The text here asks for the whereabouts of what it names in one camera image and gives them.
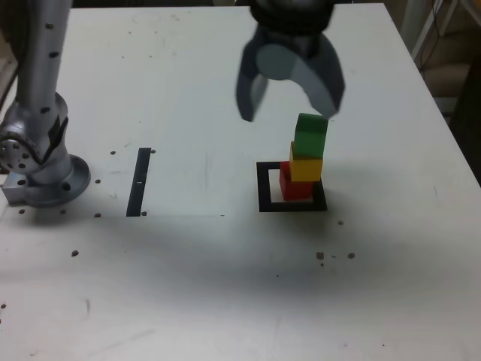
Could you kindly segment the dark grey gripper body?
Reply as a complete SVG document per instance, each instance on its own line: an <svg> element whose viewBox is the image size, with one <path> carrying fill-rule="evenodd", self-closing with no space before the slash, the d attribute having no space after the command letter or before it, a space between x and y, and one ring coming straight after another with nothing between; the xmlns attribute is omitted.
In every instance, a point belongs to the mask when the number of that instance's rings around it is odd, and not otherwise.
<svg viewBox="0 0 481 361"><path fill-rule="evenodd" d="M320 49L324 34L299 35L275 32L271 29L257 29L262 38L262 51L270 57L279 57L287 53L294 53L302 57L313 57Z"/></svg>

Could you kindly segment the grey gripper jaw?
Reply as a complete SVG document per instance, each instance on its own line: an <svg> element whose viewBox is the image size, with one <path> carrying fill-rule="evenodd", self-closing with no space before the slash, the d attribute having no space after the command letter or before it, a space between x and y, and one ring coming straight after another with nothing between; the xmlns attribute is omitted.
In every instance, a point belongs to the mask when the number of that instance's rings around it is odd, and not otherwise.
<svg viewBox="0 0 481 361"><path fill-rule="evenodd" d="M256 63L259 49L265 44L263 31L255 31L244 47L237 76L236 101L243 120L254 121L268 86L268 79L262 75Z"/></svg>
<svg viewBox="0 0 481 361"><path fill-rule="evenodd" d="M345 81L337 53L321 35L312 56L289 49L283 44L266 44L256 56L262 75L271 80L290 80L307 95L312 108L331 118L340 110Z"/></svg>

